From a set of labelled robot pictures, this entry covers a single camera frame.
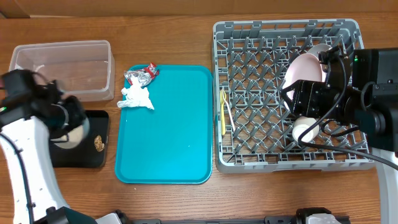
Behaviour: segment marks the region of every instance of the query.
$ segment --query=plastic crate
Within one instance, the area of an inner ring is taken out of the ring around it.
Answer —
[[[363,49],[358,23],[352,19],[217,22],[213,27],[217,169],[224,173],[291,169],[360,170],[372,160],[354,154],[303,147],[292,137],[295,118],[279,90],[291,62],[317,44],[344,46],[351,60]],[[236,126],[233,133],[224,109],[221,135],[220,90],[227,93]],[[345,127],[331,129],[340,132]],[[322,133],[312,141],[369,153],[365,135],[332,138]]]

